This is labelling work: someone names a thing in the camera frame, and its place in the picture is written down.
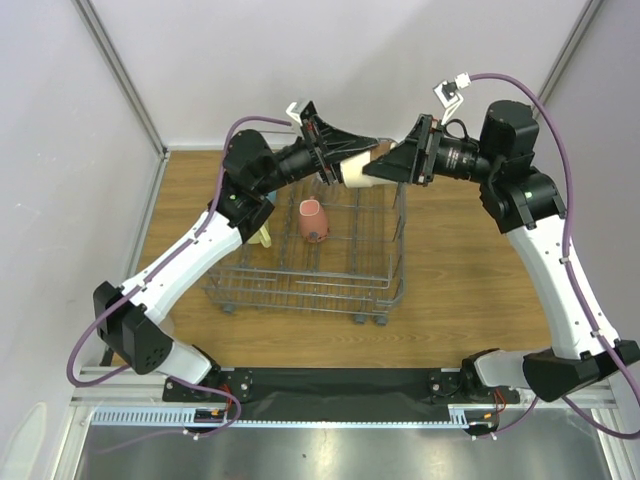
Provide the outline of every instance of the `white backdrop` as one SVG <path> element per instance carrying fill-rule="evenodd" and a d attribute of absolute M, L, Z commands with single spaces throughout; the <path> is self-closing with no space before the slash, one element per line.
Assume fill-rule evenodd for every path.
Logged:
<path fill-rule="evenodd" d="M 158 159 L 72 2 L 3 2 L 0 65 L 0 478 L 24 478 L 6 455 L 42 402 L 39 480 L 73 390 L 67 357 L 93 289 L 123 279 Z"/>
<path fill-rule="evenodd" d="M 603 92 L 603 86 L 640 75 L 638 18 L 636 0 L 605 2 L 548 103 L 571 158 L 576 249 L 609 320 L 623 338 L 640 342 L 640 97 L 633 89 L 624 98 Z M 538 166 L 562 184 L 548 133 L 536 150 Z M 634 372 L 640 380 L 640 365 Z M 638 402 L 619 374 L 612 384 L 623 431 L 637 430 Z M 640 466 L 639 442 L 628 444 Z"/>
<path fill-rule="evenodd" d="M 240 116 L 314 100 L 329 123 L 404 138 L 462 71 L 542 86 L 585 0 L 94 0 L 165 143 L 220 147 Z M 472 130 L 509 87 L 473 87 Z"/>

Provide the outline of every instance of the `table surface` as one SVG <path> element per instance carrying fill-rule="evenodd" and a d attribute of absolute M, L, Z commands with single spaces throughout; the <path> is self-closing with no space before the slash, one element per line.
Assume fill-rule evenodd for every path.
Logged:
<path fill-rule="evenodd" d="M 204 210 L 220 157 L 172 153 L 140 267 Z M 194 285 L 171 313 L 174 335 L 226 366 L 456 367 L 487 348 L 548 346 L 527 272 L 478 196 L 477 185 L 446 178 L 408 188 L 407 290 L 385 327 L 348 314 L 245 307 L 225 315 Z"/>

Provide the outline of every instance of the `metal wire rack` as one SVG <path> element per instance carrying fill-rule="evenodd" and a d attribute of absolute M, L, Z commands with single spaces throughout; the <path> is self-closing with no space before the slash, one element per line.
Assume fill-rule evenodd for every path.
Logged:
<path fill-rule="evenodd" d="M 329 238 L 298 233 L 300 202 L 314 196 Z M 225 313 L 239 306 L 352 314 L 386 325 L 404 294 L 404 185 L 349 190 L 316 178 L 279 190 L 269 217 L 272 246 L 245 244 L 205 275 L 204 289 Z"/>

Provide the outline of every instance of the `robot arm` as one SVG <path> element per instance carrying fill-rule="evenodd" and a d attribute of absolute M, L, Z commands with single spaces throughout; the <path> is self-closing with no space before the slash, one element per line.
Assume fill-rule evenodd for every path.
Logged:
<path fill-rule="evenodd" d="M 450 117 L 461 103 L 464 76 L 443 82 L 436 93 Z M 509 385 L 531 388 L 553 401 L 617 371 L 596 335 L 604 336 L 623 359 L 640 359 L 636 342 L 620 340 L 602 314 L 580 267 L 572 265 L 593 311 L 599 332 L 592 332 L 564 270 L 560 242 L 566 209 L 554 182 L 532 166 L 538 124 L 529 106 L 494 102 L 478 140 L 454 137 L 447 124 L 420 115 L 409 135 L 389 153 L 371 161 L 376 139 L 353 135 L 326 124 L 313 103 L 287 110 L 299 137 L 273 152 L 254 130 L 236 134 L 224 159 L 224 180 L 215 211 L 205 211 L 194 227 L 146 270 L 120 289 L 108 283 L 94 293 L 96 315 L 123 294 L 140 287 L 131 300 L 99 327 L 100 337 L 137 373 L 157 370 L 193 384 L 215 386 L 219 366 L 204 352 L 162 332 L 157 324 L 200 276 L 260 228 L 273 210 L 266 195 L 306 176 L 325 183 L 365 187 L 404 182 L 427 186 L 435 175 L 480 185 L 480 199 L 522 258 L 541 299 L 552 336 L 541 352 L 481 352 L 463 361 L 467 388 Z M 157 268 L 173 260 L 159 273 Z"/>

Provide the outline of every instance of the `white wall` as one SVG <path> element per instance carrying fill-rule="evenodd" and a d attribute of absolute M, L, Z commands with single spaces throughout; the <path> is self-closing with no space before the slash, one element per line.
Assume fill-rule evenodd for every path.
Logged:
<path fill-rule="evenodd" d="M 640 3 L 606 2 L 549 101 L 571 157 L 574 239 L 600 304 L 623 338 L 640 342 Z M 563 183 L 548 134 L 537 164 Z M 634 369 L 640 378 L 640 368 Z M 640 428 L 640 410 L 620 375 L 612 381 L 626 419 Z M 640 466 L 640 446 L 636 447 Z"/>
<path fill-rule="evenodd" d="M 40 480 L 72 392 L 67 357 L 93 289 L 123 278 L 158 159 L 72 2 L 4 1 L 0 65 L 0 477 L 12 432 L 44 402 Z"/>
<path fill-rule="evenodd" d="M 94 3 L 165 143 L 219 147 L 238 117 L 282 117 L 300 97 L 336 126 L 404 138 L 462 71 L 538 89 L 585 0 Z M 516 95 L 474 86 L 462 114 L 478 127 L 495 96 Z"/>

